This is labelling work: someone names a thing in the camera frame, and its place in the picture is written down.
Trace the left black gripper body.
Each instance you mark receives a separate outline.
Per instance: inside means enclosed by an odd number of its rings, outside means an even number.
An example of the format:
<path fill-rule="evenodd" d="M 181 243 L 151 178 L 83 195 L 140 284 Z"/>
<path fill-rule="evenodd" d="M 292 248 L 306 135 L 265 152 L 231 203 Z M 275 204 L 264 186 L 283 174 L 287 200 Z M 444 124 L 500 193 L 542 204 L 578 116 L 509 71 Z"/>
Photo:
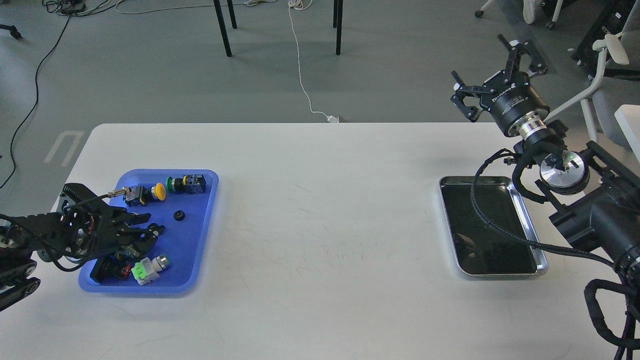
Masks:
<path fill-rule="evenodd" d="M 124 210 L 104 201 L 114 195 L 114 192 L 94 194 L 82 183 L 66 183 L 62 187 L 59 207 L 62 239 L 50 249 L 53 264 L 60 265 L 64 256 L 82 264 L 124 250 L 126 239 L 121 233 L 124 227 L 115 223 Z"/>

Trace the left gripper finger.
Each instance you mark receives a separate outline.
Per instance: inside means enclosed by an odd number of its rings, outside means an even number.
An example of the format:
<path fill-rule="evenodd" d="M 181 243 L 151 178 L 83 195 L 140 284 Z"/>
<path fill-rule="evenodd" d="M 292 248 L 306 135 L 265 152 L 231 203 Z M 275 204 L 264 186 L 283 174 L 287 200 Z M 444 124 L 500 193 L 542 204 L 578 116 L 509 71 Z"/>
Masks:
<path fill-rule="evenodd" d="M 120 224 L 126 224 L 127 226 L 135 226 L 138 224 L 147 223 L 151 218 L 150 213 L 141 213 L 137 214 L 135 212 L 127 212 L 121 213 L 118 216 L 115 216 L 112 219 L 112 223 L 114 226 L 119 226 Z"/>
<path fill-rule="evenodd" d="M 119 248 L 121 246 L 126 246 L 133 242 L 139 242 L 145 251 L 145 254 L 142 256 L 142 258 L 144 258 L 146 254 L 155 246 L 159 238 L 159 236 L 153 235 L 151 231 L 148 229 L 148 227 L 147 228 L 138 228 L 138 227 L 121 228 L 121 230 L 118 231 Z"/>

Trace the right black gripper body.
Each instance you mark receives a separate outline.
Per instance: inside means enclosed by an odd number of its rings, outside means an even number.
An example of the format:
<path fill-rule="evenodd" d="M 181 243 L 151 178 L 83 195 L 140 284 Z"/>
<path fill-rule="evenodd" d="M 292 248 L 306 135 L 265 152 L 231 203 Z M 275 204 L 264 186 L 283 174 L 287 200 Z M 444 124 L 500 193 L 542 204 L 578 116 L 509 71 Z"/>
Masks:
<path fill-rule="evenodd" d="M 518 135 L 514 124 L 530 112 L 537 113 L 545 119 L 550 107 L 531 85 L 530 76 L 526 72 L 515 72 L 508 82 L 503 73 L 498 72 L 484 82 L 492 94 L 480 96 L 480 107 L 488 111 L 504 136 L 512 138 Z"/>

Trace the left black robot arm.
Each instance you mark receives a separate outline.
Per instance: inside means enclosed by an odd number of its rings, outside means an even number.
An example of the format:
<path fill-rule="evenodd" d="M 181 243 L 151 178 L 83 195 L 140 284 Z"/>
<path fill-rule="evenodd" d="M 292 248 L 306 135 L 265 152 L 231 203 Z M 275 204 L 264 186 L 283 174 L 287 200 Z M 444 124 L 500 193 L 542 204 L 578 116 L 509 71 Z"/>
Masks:
<path fill-rule="evenodd" d="M 125 280 L 132 266 L 155 246 L 165 226 L 149 222 L 150 213 L 112 206 L 82 183 L 66 183 L 55 212 L 6 216 L 1 227 L 1 308 L 7 309 L 38 289 L 32 253 L 60 267 L 63 256 L 79 269 L 94 261 L 90 278 Z"/>

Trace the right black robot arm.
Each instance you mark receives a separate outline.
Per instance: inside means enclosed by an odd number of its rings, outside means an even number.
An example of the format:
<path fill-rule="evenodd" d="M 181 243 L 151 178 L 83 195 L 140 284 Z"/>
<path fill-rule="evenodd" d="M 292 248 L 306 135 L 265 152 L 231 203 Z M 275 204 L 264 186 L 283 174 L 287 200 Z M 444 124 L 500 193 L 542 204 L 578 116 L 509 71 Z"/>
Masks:
<path fill-rule="evenodd" d="M 513 148 L 498 150 L 480 166 L 471 181 L 471 205 L 494 232 L 530 248 L 594 260 L 610 267 L 619 283 L 589 281 L 583 290 L 590 321 L 598 335 L 617 347 L 614 358 L 631 360 L 640 348 L 635 338 L 639 323 L 639 189 L 638 176 L 596 141 L 571 151 L 565 144 L 568 127 L 535 91 L 531 79 L 544 75 L 546 63 L 530 40 L 499 41 L 508 51 L 505 68 L 482 85 L 465 84 L 456 71 L 451 101 L 475 123 L 489 113 L 505 137 L 521 137 Z M 539 204 L 549 202 L 556 212 L 551 223 L 569 247 L 535 243 L 499 227 L 481 210 L 477 182 L 499 158 L 514 165 L 516 191 Z"/>

